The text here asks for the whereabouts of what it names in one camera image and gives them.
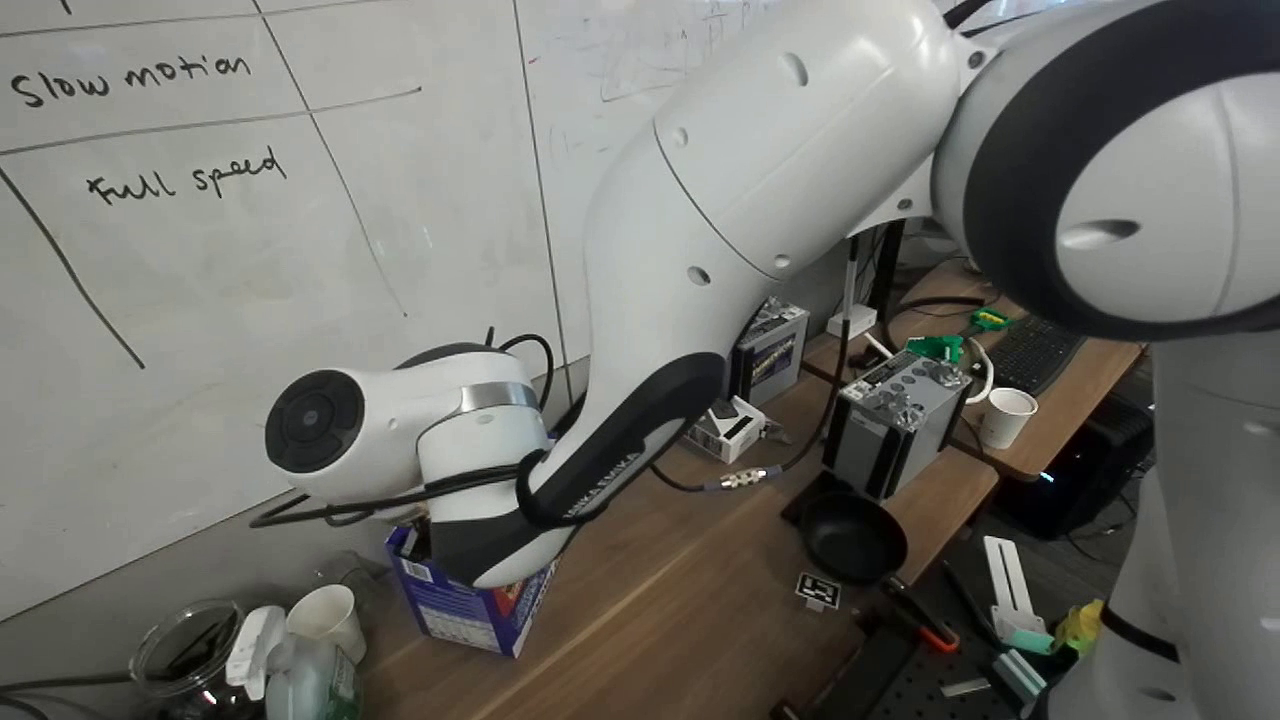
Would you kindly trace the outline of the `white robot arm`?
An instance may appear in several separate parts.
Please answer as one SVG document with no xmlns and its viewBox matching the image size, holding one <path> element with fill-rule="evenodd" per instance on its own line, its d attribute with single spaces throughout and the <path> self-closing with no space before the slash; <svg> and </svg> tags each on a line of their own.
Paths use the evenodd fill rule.
<svg viewBox="0 0 1280 720">
<path fill-rule="evenodd" d="M 782 0 L 596 188 L 566 434 L 513 355 L 449 344 L 285 383 L 262 462 L 333 514 L 418 510 L 458 585 L 518 585 L 724 398 L 779 278 L 908 215 L 1024 312 L 1151 355 L 1157 510 L 1052 714 L 1274 720 L 1280 0 L 1065 0 L 995 33 Z"/>
</svg>

